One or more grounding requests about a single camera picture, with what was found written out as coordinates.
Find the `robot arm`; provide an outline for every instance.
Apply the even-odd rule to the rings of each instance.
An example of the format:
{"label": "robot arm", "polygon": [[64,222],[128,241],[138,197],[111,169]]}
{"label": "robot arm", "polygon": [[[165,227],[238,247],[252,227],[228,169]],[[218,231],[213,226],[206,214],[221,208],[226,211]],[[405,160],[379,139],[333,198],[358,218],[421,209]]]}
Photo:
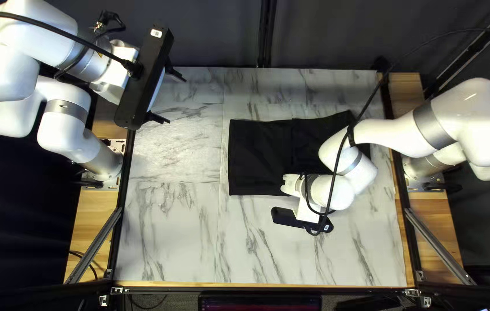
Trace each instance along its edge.
{"label": "robot arm", "polygon": [[[344,128],[325,141],[318,151],[322,162],[331,170],[346,135],[347,128]],[[480,78],[464,81],[395,120],[360,121],[354,127],[354,140],[383,145],[402,153],[407,157],[405,173],[416,179],[468,160],[479,179],[490,180],[490,81]],[[377,169],[369,159],[362,155],[358,163],[351,160],[357,154],[361,153],[345,140],[331,209],[347,208],[354,195],[375,179]],[[306,189],[298,175],[284,175],[282,191],[300,198],[299,206],[294,209],[297,220],[318,222],[319,216],[305,204],[305,193],[310,194],[309,202],[319,212],[327,205],[329,177],[331,175],[309,180],[309,189]],[[335,195],[335,189],[339,188],[339,194]]]}
{"label": "robot arm", "polygon": [[0,102],[0,135],[27,136],[43,101],[47,104],[38,129],[40,146],[80,164],[94,173],[96,180],[116,177],[122,168],[122,156],[85,128],[91,99],[74,85],[38,76],[32,95],[20,101]]}

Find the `black cable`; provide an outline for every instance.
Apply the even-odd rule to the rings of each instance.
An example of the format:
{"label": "black cable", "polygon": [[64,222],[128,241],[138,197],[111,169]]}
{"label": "black cable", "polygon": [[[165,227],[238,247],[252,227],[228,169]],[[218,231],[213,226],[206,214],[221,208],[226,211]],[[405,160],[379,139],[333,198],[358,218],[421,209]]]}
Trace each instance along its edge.
{"label": "black cable", "polygon": [[314,208],[312,208],[310,206],[308,175],[306,175],[305,173],[302,173],[301,176],[304,176],[305,177],[304,184],[305,184],[305,200],[306,200],[306,206],[308,206],[308,208],[310,209],[310,211],[313,212],[314,214],[323,216],[324,213],[320,213],[319,211],[315,211]]}
{"label": "black cable", "polygon": [[[416,51],[418,51],[422,47],[424,47],[424,46],[432,43],[435,40],[438,40],[438,39],[447,37],[447,36],[452,35],[452,34],[466,33],[466,32],[490,32],[490,29],[489,28],[467,28],[467,29],[460,29],[460,30],[457,30],[457,31],[452,31],[452,32],[447,32],[447,33],[444,33],[444,34],[440,34],[440,35],[437,35],[437,36],[429,39],[428,41],[423,42],[419,46],[411,49],[406,54],[402,55],[383,74],[383,76],[381,77],[381,79],[379,80],[379,82],[377,83],[377,85],[375,86],[374,90],[372,91],[372,94],[370,94],[370,97],[368,97],[368,100],[364,104],[364,107],[362,107],[362,110],[360,111],[360,113],[356,117],[356,121],[354,121],[352,124],[349,125],[349,129],[347,129],[347,133],[352,133],[353,132],[354,126],[356,126],[356,124],[358,124],[358,120],[360,120],[360,118],[362,117],[362,115],[364,115],[364,112],[366,111],[366,109],[368,109],[368,106],[370,105],[370,103],[372,102],[374,96],[378,92],[378,89],[381,87],[381,85],[383,84],[384,81],[387,81],[387,77],[391,73],[391,70],[393,70],[394,67],[396,67],[398,64],[400,64],[400,62],[402,60],[404,60],[405,58],[407,58],[411,54],[415,53]],[[327,199],[327,206],[326,206],[326,211],[324,213],[324,217],[322,218],[322,221],[318,224],[318,230],[317,230],[317,232],[315,234],[313,234],[312,232],[308,232],[307,231],[312,236],[318,236],[322,232],[321,229],[326,224],[327,216],[329,215],[329,210],[330,210],[331,196],[333,194],[333,186],[334,186],[334,182],[335,182],[335,177],[337,175],[337,164],[339,163],[339,158],[341,157],[341,151],[343,150],[343,145],[345,145],[345,141],[347,140],[347,138],[349,138],[349,135],[344,135],[343,136],[343,140],[341,140],[341,144],[339,145],[339,151],[337,152],[337,157],[335,159],[335,166],[333,167],[333,174],[332,174],[332,177],[331,177],[331,185],[330,185],[330,194],[329,194],[328,199]]]}
{"label": "black cable", "polygon": [[[117,28],[112,28],[112,29],[109,29],[103,33],[100,33],[98,34],[97,36],[95,36],[95,38],[92,40],[91,43],[95,44],[97,42],[98,39],[100,39],[101,37],[104,37],[108,34],[111,34],[111,33],[116,33],[116,32],[123,32],[126,30],[126,25],[124,24],[124,22],[120,19],[120,17],[118,17],[118,14],[116,13],[112,13],[112,12],[108,12],[110,13],[108,16],[105,16],[103,18],[103,15],[105,14],[105,12],[108,12],[108,11],[102,11],[101,12],[101,16],[99,17],[99,19],[101,20],[101,22],[103,24],[106,24],[109,22],[110,19],[114,19],[118,25],[120,27],[117,27]],[[88,52],[88,48],[86,47],[83,47],[82,48],[82,51],[80,51],[80,53],[78,54],[78,56],[72,60],[72,62],[67,65],[66,67],[64,67],[63,69],[57,71],[57,73],[55,73],[55,75],[53,76],[53,78],[59,82],[66,82],[66,81],[61,81],[61,77],[62,75],[64,75],[65,73],[67,73],[67,71],[69,71],[70,69],[72,69],[73,67],[75,67],[82,59],[83,57],[86,55],[86,53]]]}
{"label": "black cable", "polygon": [[164,295],[163,299],[161,299],[161,300],[159,301],[159,303],[157,303],[156,305],[154,305],[154,306],[152,306],[152,307],[147,307],[147,308],[146,308],[146,307],[142,307],[142,306],[138,305],[138,304],[137,304],[137,303],[134,301],[134,299],[132,298],[132,295],[131,295],[131,294],[130,294],[130,295],[128,295],[128,297],[130,298],[130,302],[131,302],[131,305],[130,305],[130,306],[136,306],[136,307],[138,307],[138,308],[140,308],[140,309],[143,309],[143,310],[152,310],[152,309],[154,309],[154,308],[156,308],[156,307],[160,306],[160,304],[162,304],[162,303],[164,302],[164,300],[167,298],[167,296],[168,296],[168,295]]}
{"label": "black cable", "polygon": [[86,300],[83,299],[82,301],[80,301],[80,305],[78,306],[78,310],[77,311],[82,311],[83,310],[83,307],[86,305]]}
{"label": "black cable", "polygon": [[[78,258],[82,259],[82,255],[78,254],[78,253],[77,253],[77,252],[75,252],[75,251],[69,251],[69,254],[74,255],[74,256],[76,256],[76,257],[78,257]],[[97,272],[95,272],[95,269],[94,269],[94,267],[93,267],[91,264],[90,264],[90,269],[91,269],[91,272],[93,272],[93,273],[94,273],[95,280],[98,280],[98,278],[97,278]]]}
{"label": "black cable", "polygon": [[94,45],[93,43],[91,43],[89,41],[86,41],[86,40],[79,38],[79,37],[77,37],[71,33],[63,31],[63,30],[61,30],[55,26],[51,26],[49,24],[46,24],[44,22],[40,22],[39,20],[28,18],[26,16],[16,15],[16,14],[7,13],[7,12],[0,12],[0,17],[19,20],[21,22],[32,24],[32,25],[44,28],[46,30],[49,30],[51,32],[54,32],[56,34],[62,35],[65,38],[69,38],[69,39],[71,39],[71,40],[73,40],[73,41],[75,41],[75,42],[77,42],[83,46],[86,46],[92,50],[97,51],[97,53],[101,53],[110,59],[118,61],[126,70],[128,70],[128,72],[131,75],[133,75],[134,73],[136,73],[140,70],[140,65],[138,63],[134,63],[131,60],[127,60],[127,59],[122,59],[122,58],[116,56],[115,54],[113,54],[109,51],[106,51],[106,50],[100,48],[99,46]]}

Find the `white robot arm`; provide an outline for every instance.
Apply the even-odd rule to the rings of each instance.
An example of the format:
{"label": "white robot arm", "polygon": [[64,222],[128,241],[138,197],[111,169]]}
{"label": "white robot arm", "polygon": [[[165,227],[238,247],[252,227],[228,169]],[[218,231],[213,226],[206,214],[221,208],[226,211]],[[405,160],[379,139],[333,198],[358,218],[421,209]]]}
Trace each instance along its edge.
{"label": "white robot arm", "polygon": [[[467,160],[479,179],[490,180],[490,81],[464,81],[395,120],[366,119],[353,131],[356,143],[383,145],[406,156],[405,173],[415,179]],[[331,170],[346,135],[344,128],[318,152]],[[346,139],[337,174],[330,208],[340,210],[349,207],[354,196],[375,179],[377,169]],[[283,179],[282,191],[300,198],[294,209],[297,220],[318,223],[319,215],[306,206],[305,197],[308,195],[311,207],[320,212],[327,205],[331,175],[309,178],[309,189],[298,175],[286,174]]]}
{"label": "white robot arm", "polygon": [[[169,30],[151,32],[145,39],[145,58],[137,62],[138,49],[120,40],[108,41],[104,36],[105,23],[110,17],[101,14],[95,28],[79,28],[76,21],[44,0],[8,0],[0,4],[0,135],[24,137],[32,130],[40,104],[47,102],[38,129],[38,143],[46,150],[62,154],[92,172],[96,180],[117,177],[121,170],[120,153],[111,150],[85,128],[90,109],[87,92],[71,84],[38,76],[40,62],[67,71],[89,82],[89,87],[110,102],[119,105],[126,96],[129,104],[117,124],[139,128],[157,95],[166,72],[179,75],[170,66],[168,53],[173,36]],[[5,18],[6,14],[30,18],[27,22]],[[53,32],[65,32],[60,35]],[[98,50],[86,48],[75,40],[84,38]],[[147,75],[129,76],[136,72]],[[131,91],[124,92],[131,86]]]}

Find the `marble surface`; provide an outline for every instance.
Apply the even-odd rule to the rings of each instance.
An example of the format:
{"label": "marble surface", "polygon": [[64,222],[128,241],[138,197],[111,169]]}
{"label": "marble surface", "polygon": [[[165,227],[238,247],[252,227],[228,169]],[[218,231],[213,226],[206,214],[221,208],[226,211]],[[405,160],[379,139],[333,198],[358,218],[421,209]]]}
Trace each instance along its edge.
{"label": "marble surface", "polygon": [[[179,282],[406,286],[390,155],[371,146],[379,173],[318,237],[271,221],[297,198],[229,196],[229,120],[357,114],[373,71],[179,68],[153,111],[172,122],[137,133],[115,278]],[[366,117],[382,118],[379,94]]]}

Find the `black fabric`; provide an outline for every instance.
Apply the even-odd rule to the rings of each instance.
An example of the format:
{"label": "black fabric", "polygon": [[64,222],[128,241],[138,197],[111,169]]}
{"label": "black fabric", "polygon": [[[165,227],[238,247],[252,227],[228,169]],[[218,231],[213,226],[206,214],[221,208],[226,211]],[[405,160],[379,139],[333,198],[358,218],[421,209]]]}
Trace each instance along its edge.
{"label": "black fabric", "polygon": [[[318,149],[352,122],[351,111],[318,119],[230,120],[229,194],[287,195],[280,190],[284,174],[331,174]],[[369,157],[368,145],[358,147]]]}

